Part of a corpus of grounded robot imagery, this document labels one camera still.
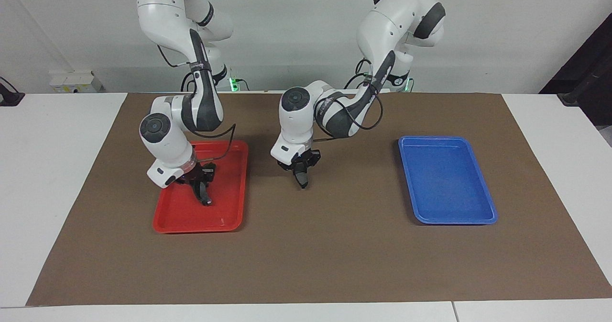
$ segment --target brown mat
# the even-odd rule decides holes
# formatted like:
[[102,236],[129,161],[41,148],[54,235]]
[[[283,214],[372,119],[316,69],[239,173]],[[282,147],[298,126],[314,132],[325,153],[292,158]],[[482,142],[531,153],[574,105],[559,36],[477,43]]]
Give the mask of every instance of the brown mat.
[[[219,129],[237,122],[250,146],[245,221],[191,235],[151,226],[159,189],[137,129],[154,97],[125,100],[28,305],[612,297],[499,95],[384,95],[378,128],[317,146],[305,191],[269,156],[280,97],[222,95]],[[417,222],[396,145],[409,134],[470,141],[496,224]]]

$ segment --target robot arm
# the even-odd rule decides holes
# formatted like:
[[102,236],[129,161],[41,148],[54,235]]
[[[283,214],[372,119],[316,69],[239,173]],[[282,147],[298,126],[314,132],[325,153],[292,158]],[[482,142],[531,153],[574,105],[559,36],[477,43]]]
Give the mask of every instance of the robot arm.
[[317,81],[289,89],[281,97],[281,133],[271,155],[282,168],[293,171],[302,188],[308,185],[307,168],[320,158],[319,151],[311,150],[313,119],[333,138],[366,129],[361,123],[383,84],[405,83],[413,61],[407,44],[433,46],[443,34],[446,13],[437,0],[374,0],[374,4],[357,33],[359,49],[372,64],[356,95],[350,98]]
[[156,44],[182,53],[195,81],[192,95],[158,97],[140,124],[140,137],[155,163],[147,175],[162,188],[177,179],[190,180],[203,204],[209,204],[205,173],[184,132],[211,132],[223,121],[208,54],[216,48],[204,41],[220,41],[233,32],[230,19],[214,11],[208,0],[137,0],[144,34]]

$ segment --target plastic tray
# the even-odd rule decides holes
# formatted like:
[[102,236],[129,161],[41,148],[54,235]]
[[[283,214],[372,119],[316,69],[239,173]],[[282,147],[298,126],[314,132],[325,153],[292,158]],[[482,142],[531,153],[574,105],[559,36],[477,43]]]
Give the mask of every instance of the plastic tray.
[[[221,156],[228,141],[192,142],[198,158]],[[216,160],[217,171],[208,187],[212,205],[203,206],[189,185],[172,183],[162,189],[153,228],[160,233],[210,233],[232,231],[242,222],[249,148],[232,141],[228,154]]]
[[400,153],[415,216],[426,224],[493,224],[498,215],[462,137],[404,136]]

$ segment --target white wall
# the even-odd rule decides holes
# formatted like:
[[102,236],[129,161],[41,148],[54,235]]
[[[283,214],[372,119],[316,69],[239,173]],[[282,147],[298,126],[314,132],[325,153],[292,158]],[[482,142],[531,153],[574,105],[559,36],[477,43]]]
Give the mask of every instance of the white wall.
[[[342,87],[361,57],[355,33],[372,6],[372,0],[211,1],[234,19],[234,36],[219,47],[252,89],[319,78]],[[537,93],[612,12],[612,0],[441,1],[445,38],[414,51],[411,76],[419,91]],[[11,0],[0,0],[0,74],[26,91],[50,92],[47,71],[66,65],[94,70],[112,91],[176,90],[187,70],[165,66],[140,32],[134,0],[18,2],[13,8],[21,12],[6,12]],[[30,28],[37,26],[34,36]]]

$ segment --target black cable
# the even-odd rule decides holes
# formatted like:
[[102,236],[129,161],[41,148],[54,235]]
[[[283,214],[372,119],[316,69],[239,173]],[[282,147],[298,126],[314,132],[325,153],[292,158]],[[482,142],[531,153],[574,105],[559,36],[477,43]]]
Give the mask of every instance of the black cable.
[[185,83],[187,82],[187,78],[189,78],[189,76],[191,76],[191,75],[193,75],[193,73],[192,73],[192,72],[187,73],[187,74],[185,75],[185,77],[183,77],[183,81],[181,82],[181,92],[182,92],[182,91],[185,91]]
[[237,79],[236,82],[244,82],[244,84],[247,85],[247,91],[251,91],[251,89],[249,88],[249,83],[247,83],[246,80],[244,80],[244,79]]
[[366,58],[359,60],[359,62],[355,66],[355,74],[358,74],[358,72],[361,71],[361,67],[363,67],[363,63],[369,63],[370,65],[372,65],[372,62]]
[[162,48],[159,45],[157,45],[157,49],[159,49],[160,54],[162,54],[162,58],[164,58],[164,61],[168,64],[169,67],[179,67],[179,66],[183,66],[183,65],[188,64],[188,62],[186,62],[186,63],[182,63],[182,64],[179,64],[179,65],[172,65],[168,61],[168,58],[166,58],[166,54],[164,54],[164,51],[162,50]]
[[228,154],[228,152],[230,151],[232,141],[234,141],[234,132],[236,131],[236,124],[232,124],[232,126],[230,128],[228,128],[228,130],[226,130],[225,132],[223,132],[221,134],[214,135],[214,136],[207,136],[205,134],[200,134],[200,133],[197,133],[197,132],[194,132],[194,131],[190,130],[190,132],[192,134],[195,134],[195,135],[197,135],[199,137],[203,137],[205,139],[218,138],[218,137],[221,137],[221,136],[224,136],[224,135],[228,134],[228,132],[230,132],[230,131],[231,131],[231,134],[229,135],[228,147],[225,149],[225,152],[221,156],[214,157],[214,158],[205,158],[203,160],[198,160],[197,162],[198,163],[202,163],[202,162],[208,162],[208,161],[216,161],[216,160],[220,160],[221,158],[225,157]]
[[11,82],[9,82],[8,80],[6,80],[4,77],[0,77],[0,79],[4,80],[4,82],[6,82],[6,84],[8,84],[8,85],[9,85],[11,88],[13,88],[13,90],[14,90],[16,93],[19,93],[19,90],[18,90],[18,89],[17,89],[17,88],[16,88],[16,87],[15,87],[13,84],[11,84]]
[[[372,85],[372,83],[371,83],[371,82],[366,82],[366,81],[364,81],[364,82],[365,82],[365,83],[367,83],[369,86],[371,86],[371,87],[373,87],[373,88],[374,88],[374,93],[373,93],[374,98],[376,98],[376,101],[378,101],[378,105],[379,105],[379,106],[380,106],[380,108],[381,108],[381,112],[380,112],[380,115],[378,116],[378,120],[377,120],[377,121],[376,121],[374,124],[372,124],[372,126],[363,126],[363,124],[360,124],[359,122],[357,122],[357,121],[355,120],[355,118],[354,118],[354,117],[353,117],[353,116],[350,114],[350,112],[349,112],[348,108],[346,108],[346,106],[345,106],[345,105],[344,105],[342,102],[340,102],[340,101],[338,100],[340,97],[344,97],[343,95],[342,95],[342,96],[338,96],[338,97],[334,97],[334,98],[332,98],[331,100],[332,100],[332,103],[333,103],[333,102],[336,102],[336,103],[338,103],[338,104],[339,104],[339,105],[340,105],[340,106],[341,106],[341,107],[344,109],[344,111],[347,113],[348,117],[350,118],[350,121],[352,121],[352,123],[353,123],[353,124],[355,124],[355,125],[356,125],[356,126],[359,128],[359,129],[369,131],[369,130],[373,129],[374,127],[378,126],[378,124],[379,124],[379,123],[382,121],[382,119],[383,119],[383,115],[384,115],[384,107],[383,107],[383,102],[380,100],[380,97],[378,97],[378,94],[380,93],[380,91],[379,91],[379,90],[378,90],[378,89],[377,89],[377,88],[376,88],[374,85]],[[315,104],[315,113],[317,112],[317,109],[318,109],[318,107],[319,107],[319,104],[320,104],[321,102],[326,101],[326,100],[329,100],[329,99],[330,99],[330,98],[324,98],[324,99],[322,99],[322,100],[319,100],[319,101],[318,101],[318,102]],[[333,135],[332,135],[330,132],[328,132],[328,131],[325,129],[325,127],[324,127],[322,124],[320,124],[320,123],[319,123],[319,121],[317,120],[317,118],[316,118],[316,117],[315,117],[315,121],[316,121],[316,122],[317,122],[317,124],[319,125],[319,128],[321,128],[321,130],[322,130],[322,131],[323,131],[325,134],[327,134],[328,136],[330,136],[331,138],[315,139],[315,140],[313,140],[313,142],[314,142],[314,143],[319,143],[319,142],[322,142],[322,141],[330,141],[330,140],[334,140],[334,139],[336,139],[336,138],[335,138],[335,137],[334,137],[334,136],[333,136]]]
[[352,76],[352,77],[351,77],[351,78],[348,80],[348,82],[346,82],[346,85],[345,85],[344,89],[347,89],[347,88],[348,88],[348,86],[350,85],[350,83],[352,83],[352,82],[355,80],[355,78],[357,78],[357,77],[361,77],[361,76],[366,76],[366,75],[367,75],[366,73],[358,73],[358,74],[356,74],[356,75]]

